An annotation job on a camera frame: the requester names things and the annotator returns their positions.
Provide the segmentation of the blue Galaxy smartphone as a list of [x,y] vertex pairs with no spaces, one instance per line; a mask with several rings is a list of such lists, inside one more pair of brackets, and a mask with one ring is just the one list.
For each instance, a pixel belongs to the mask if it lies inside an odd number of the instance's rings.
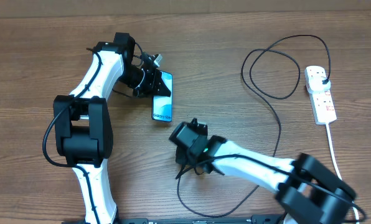
[[172,121],[172,75],[167,72],[162,72],[162,82],[170,95],[169,96],[153,96],[152,119],[157,121],[171,122]]

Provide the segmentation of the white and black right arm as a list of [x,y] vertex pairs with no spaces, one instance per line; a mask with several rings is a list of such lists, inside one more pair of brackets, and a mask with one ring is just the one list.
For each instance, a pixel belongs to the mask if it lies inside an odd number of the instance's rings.
[[367,218],[354,202],[356,192],[308,154],[283,159],[253,152],[221,136],[209,136],[207,125],[197,119],[180,123],[169,140],[177,146],[176,163],[183,168],[179,177],[199,167],[208,174],[246,179],[274,194],[288,223],[349,223],[346,216],[353,208],[361,214],[353,223]]

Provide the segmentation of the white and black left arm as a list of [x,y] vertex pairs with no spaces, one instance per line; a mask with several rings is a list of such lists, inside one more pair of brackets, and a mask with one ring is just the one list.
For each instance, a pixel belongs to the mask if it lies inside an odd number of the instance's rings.
[[[172,121],[173,77],[159,69],[162,56],[141,51],[129,33],[117,32],[112,42],[91,48],[93,61],[79,85],[69,95],[56,96],[54,118],[42,140],[46,160],[59,166],[47,153],[47,139],[55,132],[57,152],[77,176],[85,204],[82,223],[120,223],[108,176],[113,150],[113,129],[108,99],[117,83],[132,89],[132,98],[152,99],[151,117]],[[132,63],[134,58],[140,64]]]

